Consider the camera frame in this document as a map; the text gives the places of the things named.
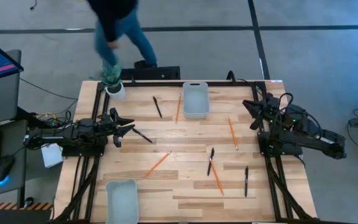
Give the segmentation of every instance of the person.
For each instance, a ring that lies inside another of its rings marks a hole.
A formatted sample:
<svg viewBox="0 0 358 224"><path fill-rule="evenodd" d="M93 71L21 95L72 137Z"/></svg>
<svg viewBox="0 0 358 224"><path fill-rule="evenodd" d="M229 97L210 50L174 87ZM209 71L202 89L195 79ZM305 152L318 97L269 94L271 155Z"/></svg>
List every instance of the person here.
<svg viewBox="0 0 358 224"><path fill-rule="evenodd" d="M152 68L157 66L154 50L140 28L137 18L138 0L88 0L96 13L94 48L103 60L102 82L109 91L121 89L121 70L113 50L119 47L118 39L127 35L139 49L144 60L135 62L135 68Z"/></svg>

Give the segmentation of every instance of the gray floor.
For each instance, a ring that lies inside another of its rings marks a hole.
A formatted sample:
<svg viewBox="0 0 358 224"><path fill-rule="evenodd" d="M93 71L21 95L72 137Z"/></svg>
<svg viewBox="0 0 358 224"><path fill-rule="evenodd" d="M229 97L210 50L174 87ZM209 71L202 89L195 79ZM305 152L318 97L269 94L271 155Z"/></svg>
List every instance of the gray floor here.
<svg viewBox="0 0 358 224"><path fill-rule="evenodd" d="M358 0L255 0L260 26L358 25ZM0 29L93 28L86 2L0 0ZM250 26L246 0L140 0L144 27ZM183 79L221 79L228 70L238 78L261 79L252 31L148 32L159 65L179 65ZM358 108L358 30L262 31L271 79L283 80L294 103L322 127L347 137L346 123ZM3 50L21 49L22 77L56 93L75 97L81 81L99 71L92 34L0 34ZM125 38L118 56L130 67L140 59ZM28 111L61 111L71 103L21 83L19 105ZM358 128L351 129L358 141ZM358 147L346 142L347 159L334 161L305 149L306 171L318 216L358 223ZM27 195L52 201L59 167L43 169L40 152L31 152ZM0 201L15 201L0 195Z"/></svg>

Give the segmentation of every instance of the gray plastic bin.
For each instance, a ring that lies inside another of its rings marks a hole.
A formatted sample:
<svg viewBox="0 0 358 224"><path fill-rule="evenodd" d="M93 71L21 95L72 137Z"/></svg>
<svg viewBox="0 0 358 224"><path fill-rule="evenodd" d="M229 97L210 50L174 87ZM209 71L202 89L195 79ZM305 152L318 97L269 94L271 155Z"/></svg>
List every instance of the gray plastic bin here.
<svg viewBox="0 0 358 224"><path fill-rule="evenodd" d="M108 218L106 224L136 224L139 221L135 180L118 180L106 185Z"/></svg>
<svg viewBox="0 0 358 224"><path fill-rule="evenodd" d="M183 112L185 118L205 118L209 114L208 84L185 82L183 84Z"/></svg>

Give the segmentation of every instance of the wooden tabletop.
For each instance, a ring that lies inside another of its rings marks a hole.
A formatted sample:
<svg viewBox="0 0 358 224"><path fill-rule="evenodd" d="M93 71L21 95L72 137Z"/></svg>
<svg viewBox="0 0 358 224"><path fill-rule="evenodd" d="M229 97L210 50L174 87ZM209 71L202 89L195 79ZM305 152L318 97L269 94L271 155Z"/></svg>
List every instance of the wooden tabletop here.
<svg viewBox="0 0 358 224"><path fill-rule="evenodd" d="M75 119L90 118L96 82L82 84ZM267 91L275 96L285 92L282 82L266 81ZM153 141L150 144L134 132L116 148L109 137L101 158L94 195L91 222L107 219L106 184L135 179L138 186L140 222L252 222L274 221L267 171L259 153L256 131L249 129L253 119L242 105L252 100L249 87L209 87L210 113L206 119L175 114L179 87L127 87L126 101L109 102L123 118L135 119L136 129ZM152 97L158 100L160 119ZM99 114L101 114L101 97ZM239 150L234 147L227 118L230 117ZM220 193L213 173L206 175L208 158L214 147L213 161L221 179ZM144 174L168 151L172 153L146 178ZM282 156L287 185L297 202L316 216L303 164L293 156ZM55 216L71 199L77 158L64 161L55 197ZM248 197L244 197L244 169L249 166ZM282 195L278 198L285 217ZM80 217L85 214L88 192L84 194Z"/></svg>

